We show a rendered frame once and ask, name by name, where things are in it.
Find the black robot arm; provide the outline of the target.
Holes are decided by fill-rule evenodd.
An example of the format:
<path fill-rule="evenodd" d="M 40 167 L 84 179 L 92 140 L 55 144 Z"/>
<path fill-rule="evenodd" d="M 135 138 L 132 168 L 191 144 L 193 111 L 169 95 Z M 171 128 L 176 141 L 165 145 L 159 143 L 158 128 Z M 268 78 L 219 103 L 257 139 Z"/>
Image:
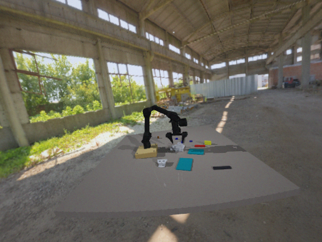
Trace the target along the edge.
<path fill-rule="evenodd" d="M 143 139 L 141 143 L 144 146 L 144 149 L 149 149 L 151 147 L 150 145 L 150 138 L 152 136 L 152 133 L 150 133 L 150 115 L 151 111 L 156 110 L 170 118 L 169 123 L 172 123 L 172 128 L 176 128 L 178 126 L 185 127 L 187 126 L 187 120 L 186 118 L 180 118 L 176 112 L 168 111 L 166 109 L 163 109 L 161 107 L 158 107 L 156 105 L 153 105 L 152 107 L 147 107 L 143 109 L 143 116 L 145 117 L 145 132 L 143 134 Z"/>

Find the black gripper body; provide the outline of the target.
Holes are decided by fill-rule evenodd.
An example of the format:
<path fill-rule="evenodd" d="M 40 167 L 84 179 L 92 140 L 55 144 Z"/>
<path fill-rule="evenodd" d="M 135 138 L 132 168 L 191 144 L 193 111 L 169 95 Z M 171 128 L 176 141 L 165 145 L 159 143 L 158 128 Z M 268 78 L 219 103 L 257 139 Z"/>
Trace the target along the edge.
<path fill-rule="evenodd" d="M 172 131 L 173 133 L 171 132 L 167 132 L 167 134 L 165 135 L 166 137 L 171 137 L 173 135 L 182 135 L 183 137 L 187 137 L 188 136 L 188 133 L 187 132 L 182 132 L 180 133 L 179 131 L 179 127 L 176 127 L 176 128 L 172 128 Z"/>

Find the white plate with two holes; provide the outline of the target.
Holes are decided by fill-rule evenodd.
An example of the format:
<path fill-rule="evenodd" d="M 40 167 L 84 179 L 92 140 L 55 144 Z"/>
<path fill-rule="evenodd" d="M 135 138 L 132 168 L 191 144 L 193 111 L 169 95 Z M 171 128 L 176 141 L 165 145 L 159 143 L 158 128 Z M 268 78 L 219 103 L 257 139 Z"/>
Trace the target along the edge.
<path fill-rule="evenodd" d="M 157 159 L 158 164 L 166 163 L 167 159 Z"/>

